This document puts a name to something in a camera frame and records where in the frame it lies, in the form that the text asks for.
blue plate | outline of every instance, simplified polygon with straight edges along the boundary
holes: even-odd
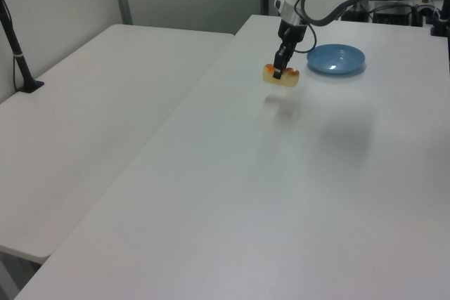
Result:
[[[347,74],[361,68],[366,57],[359,49],[347,45],[322,45],[307,56],[308,64],[319,72]]]

black cable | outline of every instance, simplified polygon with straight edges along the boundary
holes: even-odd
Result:
[[[372,14],[372,13],[375,13],[377,11],[388,10],[390,8],[396,8],[396,7],[409,7],[411,10],[414,8],[413,6],[408,5],[408,4],[384,5],[384,6],[380,6],[380,7],[374,8],[372,11],[369,11],[368,14]]]
[[[303,21],[306,22],[306,24],[308,25],[308,27],[311,29],[312,34],[314,35],[314,45],[312,46],[311,49],[309,49],[308,51],[297,51],[296,49],[294,50],[294,52],[296,53],[300,53],[300,54],[306,54],[309,52],[312,52],[316,46],[317,46],[317,35],[316,35],[316,31],[314,31],[314,28],[312,28],[311,24],[309,22],[307,22],[304,18],[303,15],[300,14],[300,12],[297,10],[297,5],[300,2],[300,0],[297,0],[297,2],[294,5],[294,11],[296,12],[296,14],[300,17],[300,19],[302,19]]]
[[[17,93],[17,85],[15,84],[15,57],[13,56],[13,85],[14,85],[14,90]]]

bread slice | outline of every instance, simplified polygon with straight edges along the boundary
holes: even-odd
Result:
[[[262,72],[263,80],[270,84],[278,84],[279,86],[295,87],[300,78],[300,72],[298,70],[294,71],[292,68],[286,68],[281,74],[281,79],[275,78],[274,73],[274,65],[265,65]]]

white table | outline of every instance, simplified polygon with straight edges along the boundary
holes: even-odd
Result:
[[[334,22],[319,43],[365,71],[295,56],[285,89],[278,23],[248,20],[17,300],[448,299],[446,39]]]
[[[0,250],[43,262],[230,34],[115,25],[0,105]]]

